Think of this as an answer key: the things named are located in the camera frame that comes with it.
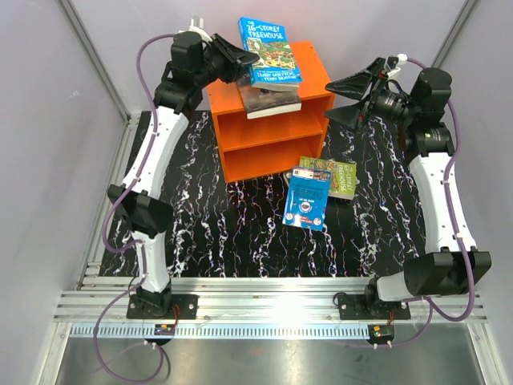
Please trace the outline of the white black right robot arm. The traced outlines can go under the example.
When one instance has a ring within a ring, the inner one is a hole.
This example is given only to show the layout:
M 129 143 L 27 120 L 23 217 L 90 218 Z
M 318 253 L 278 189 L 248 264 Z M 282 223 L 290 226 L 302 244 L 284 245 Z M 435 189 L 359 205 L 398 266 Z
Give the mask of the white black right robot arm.
M 452 77 L 443 69 L 422 66 L 410 92 L 397 81 L 406 55 L 376 58 L 366 69 L 332 81 L 325 89 L 354 104 L 325 112 L 344 128 L 363 128 L 372 117 L 395 124 L 410 175 L 418 189 L 425 223 L 425 252 L 406 261 L 402 272 L 372 278 L 360 296 L 339 294 L 371 318 L 404 310 L 425 300 L 451 322 L 469 317 L 476 284 L 491 267 L 491 255 L 479 250 L 467 225 L 455 178 L 458 133 L 443 123 L 450 101 Z

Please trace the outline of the blue 26-Storey Treehouse book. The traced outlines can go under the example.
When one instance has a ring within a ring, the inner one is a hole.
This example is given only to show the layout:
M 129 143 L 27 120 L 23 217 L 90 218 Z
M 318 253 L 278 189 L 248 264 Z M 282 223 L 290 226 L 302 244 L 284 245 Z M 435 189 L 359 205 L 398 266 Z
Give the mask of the blue 26-Storey Treehouse book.
M 249 68 L 251 86 L 279 92 L 299 88 L 301 70 L 285 27 L 246 17 L 239 19 L 238 27 L 243 48 L 259 56 Z

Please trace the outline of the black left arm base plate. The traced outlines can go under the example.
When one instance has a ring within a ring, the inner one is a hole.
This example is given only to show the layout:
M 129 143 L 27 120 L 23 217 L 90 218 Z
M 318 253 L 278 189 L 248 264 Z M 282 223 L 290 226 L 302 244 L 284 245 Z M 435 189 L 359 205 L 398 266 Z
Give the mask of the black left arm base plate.
M 172 294 L 163 305 L 145 302 L 135 294 L 129 298 L 126 317 L 128 319 L 196 319 L 199 297 L 194 294 Z

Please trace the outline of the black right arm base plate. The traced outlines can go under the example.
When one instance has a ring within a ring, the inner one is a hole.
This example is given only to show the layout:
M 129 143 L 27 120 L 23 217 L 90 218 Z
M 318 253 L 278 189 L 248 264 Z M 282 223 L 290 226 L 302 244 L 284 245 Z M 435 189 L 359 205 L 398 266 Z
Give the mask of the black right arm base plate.
M 333 304 L 339 311 L 341 320 L 409 320 L 408 305 L 401 302 L 383 302 L 377 300 L 368 303 L 364 294 L 336 293 Z

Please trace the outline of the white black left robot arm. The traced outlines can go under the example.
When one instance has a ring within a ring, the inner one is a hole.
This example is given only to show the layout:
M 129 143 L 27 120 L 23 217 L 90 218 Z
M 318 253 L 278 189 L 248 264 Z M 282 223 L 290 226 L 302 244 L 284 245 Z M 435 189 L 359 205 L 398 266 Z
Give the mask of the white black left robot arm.
M 165 173 L 192 113 L 203 99 L 202 91 L 220 80 L 234 83 L 258 61 L 258 55 L 234 46 L 218 34 L 199 29 L 171 34 L 171 59 L 160 84 L 147 97 L 151 120 L 129 172 L 107 195 L 108 216 L 117 214 L 129 226 L 136 251 L 139 282 L 127 289 L 127 318 L 194 319 L 198 297 L 172 294 L 165 256 L 165 233 L 173 208 L 160 200 Z

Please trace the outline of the dark Tale of Two Cities book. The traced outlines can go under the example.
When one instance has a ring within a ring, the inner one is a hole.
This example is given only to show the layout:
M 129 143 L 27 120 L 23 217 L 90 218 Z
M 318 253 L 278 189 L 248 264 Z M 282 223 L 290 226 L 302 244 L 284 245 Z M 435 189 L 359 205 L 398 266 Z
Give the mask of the dark Tale of Two Cities book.
M 255 88 L 248 76 L 238 79 L 236 85 L 249 120 L 301 110 L 301 100 L 296 91 Z

